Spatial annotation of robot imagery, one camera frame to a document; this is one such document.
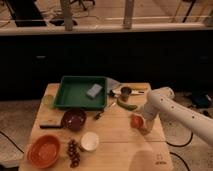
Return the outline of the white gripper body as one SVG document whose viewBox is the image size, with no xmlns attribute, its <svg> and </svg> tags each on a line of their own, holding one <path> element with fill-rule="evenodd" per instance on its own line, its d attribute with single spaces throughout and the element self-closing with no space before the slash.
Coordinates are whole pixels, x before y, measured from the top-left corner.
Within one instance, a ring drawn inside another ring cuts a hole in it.
<svg viewBox="0 0 213 171">
<path fill-rule="evenodd" d="M 140 133 L 142 135 L 149 134 L 153 129 L 154 122 L 155 122 L 155 120 L 147 120 L 147 119 L 143 118 L 142 127 L 139 129 Z"/>
</svg>

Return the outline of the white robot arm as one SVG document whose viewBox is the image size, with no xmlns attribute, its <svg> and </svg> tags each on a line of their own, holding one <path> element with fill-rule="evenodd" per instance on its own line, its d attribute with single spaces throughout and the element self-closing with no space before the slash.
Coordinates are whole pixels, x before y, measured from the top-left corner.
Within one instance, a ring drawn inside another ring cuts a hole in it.
<svg viewBox="0 0 213 171">
<path fill-rule="evenodd" d="M 174 97 L 174 91 L 170 87 L 148 91 L 146 102 L 141 107 L 143 118 L 152 121 L 159 112 L 164 112 L 213 147 L 213 119 L 178 104 Z"/>
</svg>

